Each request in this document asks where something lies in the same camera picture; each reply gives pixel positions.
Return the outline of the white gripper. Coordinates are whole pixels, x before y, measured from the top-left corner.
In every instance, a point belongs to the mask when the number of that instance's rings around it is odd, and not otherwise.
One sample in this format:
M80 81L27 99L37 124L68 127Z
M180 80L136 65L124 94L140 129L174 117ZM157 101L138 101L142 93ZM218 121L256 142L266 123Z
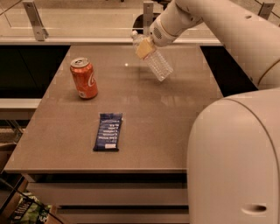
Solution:
M151 24L149 28L151 38L141 39L136 47L136 55L140 59L146 58L156 50L154 44L156 46L168 46L177 38L176 35L172 35L166 30L165 25L166 22L162 15L159 15Z

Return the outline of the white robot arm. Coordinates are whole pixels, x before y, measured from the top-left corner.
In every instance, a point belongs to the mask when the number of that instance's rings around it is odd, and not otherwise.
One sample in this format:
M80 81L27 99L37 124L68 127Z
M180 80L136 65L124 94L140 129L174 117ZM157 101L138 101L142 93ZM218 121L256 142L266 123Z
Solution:
M151 45L205 23L255 87L207 106L192 126L190 223L280 224L280 28L231 0L167 1Z

